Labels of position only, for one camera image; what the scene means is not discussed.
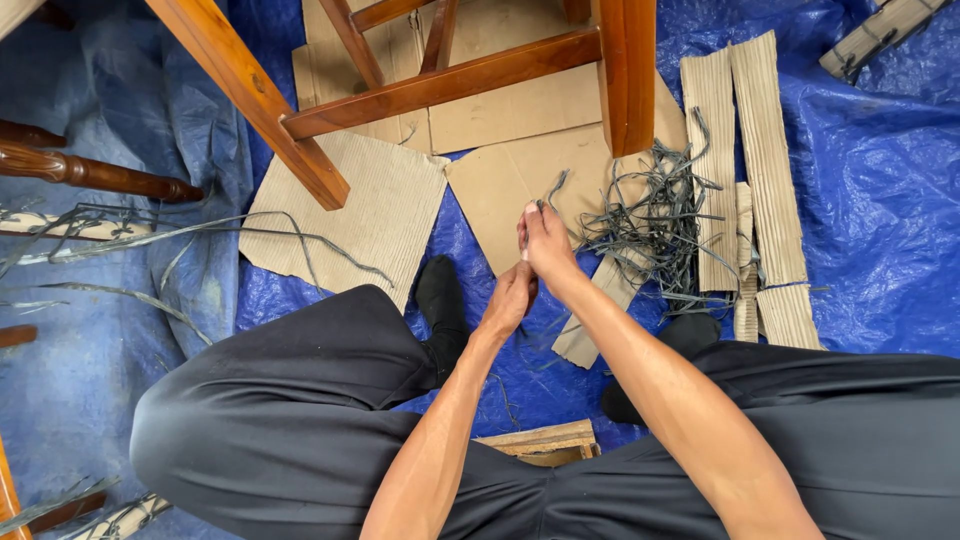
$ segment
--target black sock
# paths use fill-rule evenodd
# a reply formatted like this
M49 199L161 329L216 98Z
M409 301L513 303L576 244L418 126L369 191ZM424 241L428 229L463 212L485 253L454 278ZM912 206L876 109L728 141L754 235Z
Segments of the black sock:
M457 364L470 335L464 315L464 294L453 261L446 255L428 260L420 272L414 298L430 326L430 337L422 344L437 365L434 387L440 388Z
M657 335L657 339L680 356L692 360L708 345L720 339L720 321L707 313L679 315ZM647 427L616 379L604 388L603 395L600 396L600 408L612 422Z

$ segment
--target black pants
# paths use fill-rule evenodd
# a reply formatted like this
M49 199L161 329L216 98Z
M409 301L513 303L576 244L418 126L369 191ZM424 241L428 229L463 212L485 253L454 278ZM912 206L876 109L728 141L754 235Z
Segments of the black pants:
M828 538L960 537L960 361L722 342L695 364L773 446ZM355 539L435 367L362 286L225 339L150 389L131 460L253 540ZM556 469L470 443L444 539L725 538L653 436Z

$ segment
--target hand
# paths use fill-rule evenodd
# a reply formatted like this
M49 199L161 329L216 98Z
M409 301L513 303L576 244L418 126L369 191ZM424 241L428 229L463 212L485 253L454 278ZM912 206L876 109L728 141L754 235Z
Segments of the hand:
M536 203L528 203L516 225L520 258L533 266L550 290L564 276L582 274L570 247L566 225L550 207L540 211Z
M506 339L530 312L539 290L540 282L530 264L523 260L518 262L497 278L478 330L489 329Z

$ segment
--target blue tarp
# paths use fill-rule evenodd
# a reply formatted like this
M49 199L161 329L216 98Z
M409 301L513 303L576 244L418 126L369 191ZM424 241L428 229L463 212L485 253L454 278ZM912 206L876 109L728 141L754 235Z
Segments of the blue tarp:
M230 21L295 104L290 51L304 42L300 0L228 3ZM259 135L244 127L139 0L82 6L74 11L82 16L71 34L28 22L0 41L0 70L8 74L0 86L0 118L65 130L70 153L190 178L206 189L216 184L206 205L174 217L181 223L245 209L272 156ZM951 64L960 56L960 8L944 10L925 33L879 55L858 87L832 79L817 59L876 9L872 0L677 0L659 9L658 67L678 99L680 57L777 32L807 268L814 287L828 287L811 295L823 343L837 351L960 356L960 71ZM738 180L744 180L742 163ZM0 182L3 209L62 213L79 201L148 205L33 179ZM0 238L0 253L16 241ZM76 281L156 295L160 274L186 241L16 267L0 289ZM468 319L477 324L493 277L449 190L424 257L439 253L454 259ZM245 261L238 272L237 260L234 233L201 234L160 297L187 311L213 340L320 300L297 278ZM579 260L589 273L598 264L592 254ZM650 287L644 292L656 293ZM0 351L0 433L18 493L23 503L34 503L83 476L118 474L124 480L110 490L109 503L130 499L143 489L127 459L134 404L163 374L157 356L174 367L203 343L181 323L126 297L62 290L0 294L0 301L35 300L71 304L26 315L18 313L27 309L0 307L0 326L40 328L37 343ZM629 308L651 331L662 310L663 302L643 295ZM559 331L550 325L562 314L541 288L524 323L528 337L511 340L493 365L497 377L485 387L475 435L585 416L607 450L643 434L600 413L600 391L609 380L602 359L587 371L550 351ZM408 307L405 316L425 337L419 313ZM729 316L724 335L731 337ZM403 407L424 410L430 399ZM232 538L179 510L138 534L147 540Z

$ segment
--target forearm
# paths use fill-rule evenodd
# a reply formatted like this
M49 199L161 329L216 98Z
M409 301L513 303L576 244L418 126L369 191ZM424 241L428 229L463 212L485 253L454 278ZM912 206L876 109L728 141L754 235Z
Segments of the forearm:
M433 540L460 485L484 380L505 336L482 326L400 448L364 521L361 540Z
M792 525L797 537L819 534L780 459L716 384L583 274L570 274L551 288L584 325L651 431L731 536L762 536L765 523L777 534L785 525Z

